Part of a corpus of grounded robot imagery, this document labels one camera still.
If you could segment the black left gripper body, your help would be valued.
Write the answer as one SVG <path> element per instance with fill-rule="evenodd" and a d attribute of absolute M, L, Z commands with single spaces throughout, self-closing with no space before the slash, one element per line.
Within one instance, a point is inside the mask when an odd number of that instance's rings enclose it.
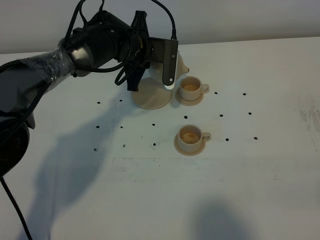
<path fill-rule="evenodd" d="M 130 27 L 128 30 L 131 55 L 127 61 L 127 70 L 147 70 L 151 62 L 147 59 L 151 55 L 152 47 L 147 27 Z"/>

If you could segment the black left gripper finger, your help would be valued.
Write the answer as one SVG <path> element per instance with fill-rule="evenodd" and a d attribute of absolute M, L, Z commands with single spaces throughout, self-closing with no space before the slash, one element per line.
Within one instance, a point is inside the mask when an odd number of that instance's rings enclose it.
<path fill-rule="evenodd" d="M 140 37 L 149 37 L 149 31 L 147 27 L 147 13 L 145 11 L 136 10 L 133 21 L 131 23 L 131 28 L 134 34 L 139 35 Z"/>
<path fill-rule="evenodd" d="M 139 91 L 139 83 L 145 73 L 146 69 L 144 67 L 137 66 L 134 70 L 130 70 L 127 73 L 127 90 L 131 92 Z"/>

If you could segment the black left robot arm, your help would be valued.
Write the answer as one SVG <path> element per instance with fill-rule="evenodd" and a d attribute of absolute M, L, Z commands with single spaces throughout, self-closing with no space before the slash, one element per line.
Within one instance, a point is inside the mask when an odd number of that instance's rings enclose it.
<path fill-rule="evenodd" d="M 5 175 L 25 155 L 34 109 L 44 94 L 66 78 L 102 72 L 111 60 L 122 68 L 139 59 L 138 31 L 101 10 L 83 27 L 71 28 L 52 51 L 13 60 L 0 67 L 0 173 Z"/>

